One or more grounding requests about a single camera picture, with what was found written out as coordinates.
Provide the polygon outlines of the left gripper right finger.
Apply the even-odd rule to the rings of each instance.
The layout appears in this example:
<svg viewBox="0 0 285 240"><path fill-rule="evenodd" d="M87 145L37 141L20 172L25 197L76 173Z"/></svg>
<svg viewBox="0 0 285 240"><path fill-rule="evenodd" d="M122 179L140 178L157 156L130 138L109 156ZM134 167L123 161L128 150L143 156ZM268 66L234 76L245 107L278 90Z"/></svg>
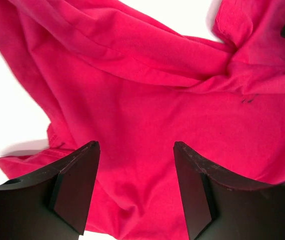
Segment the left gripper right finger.
<svg viewBox="0 0 285 240"><path fill-rule="evenodd" d="M234 173L177 141L174 162L191 240L285 240L285 182Z"/></svg>

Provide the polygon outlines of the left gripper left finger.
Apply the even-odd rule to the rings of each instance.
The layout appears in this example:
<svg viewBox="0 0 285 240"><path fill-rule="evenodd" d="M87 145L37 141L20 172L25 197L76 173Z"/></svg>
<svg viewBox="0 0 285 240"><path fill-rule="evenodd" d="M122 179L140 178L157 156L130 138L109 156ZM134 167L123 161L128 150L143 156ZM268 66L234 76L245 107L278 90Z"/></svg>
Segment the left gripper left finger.
<svg viewBox="0 0 285 240"><path fill-rule="evenodd" d="M77 240L84 234L100 160L91 141L0 184L0 240Z"/></svg>

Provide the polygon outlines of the magenta t-shirt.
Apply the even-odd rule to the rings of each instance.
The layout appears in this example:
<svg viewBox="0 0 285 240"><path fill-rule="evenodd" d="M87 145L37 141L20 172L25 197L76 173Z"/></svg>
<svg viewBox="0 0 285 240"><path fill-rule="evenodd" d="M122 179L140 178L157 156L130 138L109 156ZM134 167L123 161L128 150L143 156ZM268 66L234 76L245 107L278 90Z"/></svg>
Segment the magenta t-shirt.
<svg viewBox="0 0 285 240"><path fill-rule="evenodd" d="M173 145L285 181L285 0L223 0L215 42L118 0L0 0L0 52L50 119L49 147L0 157L17 178L101 149L86 230L185 240Z"/></svg>

